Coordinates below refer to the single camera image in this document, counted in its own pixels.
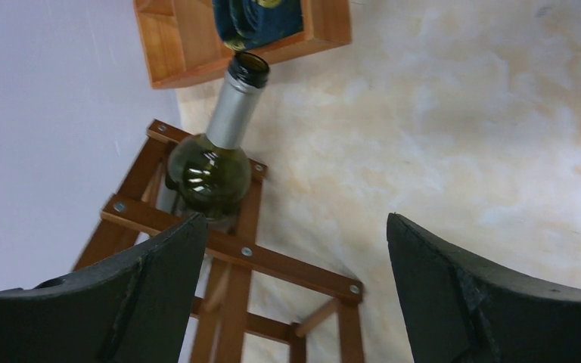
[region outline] blue cloth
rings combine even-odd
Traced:
[[[217,33],[224,44],[247,51],[302,30],[300,0],[213,0]]]

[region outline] bottle mouth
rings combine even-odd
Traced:
[[[247,85],[264,88],[268,82],[270,67],[261,57],[244,51],[232,58],[228,73]]]

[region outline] bottle neck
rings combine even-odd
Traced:
[[[222,149],[241,146],[263,89],[247,85],[226,72],[217,106],[206,130],[206,137],[213,145]]]

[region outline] wooden wine rack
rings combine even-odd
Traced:
[[[74,269],[92,265],[132,247],[140,232],[154,236],[181,217],[156,208],[166,161],[188,133],[154,120],[148,139],[116,194],[101,211],[101,221]],[[238,363],[244,335],[285,343],[290,362],[306,362],[306,335],[337,313],[343,363],[363,363],[358,305],[362,282],[335,274],[256,245],[259,205],[266,166],[250,161],[253,182],[231,234],[210,231],[206,253],[213,257],[204,298],[195,297],[191,316],[199,320],[191,352],[192,363]],[[329,295],[331,299],[304,321],[290,324],[247,311],[253,271]]]

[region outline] screw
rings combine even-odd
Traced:
[[[115,204],[112,206],[112,208],[113,208],[114,210],[116,210],[117,212],[119,212],[119,213],[122,213],[123,211],[125,211],[125,210],[126,210],[126,204],[125,204],[124,202],[116,202],[116,203],[115,203]]]

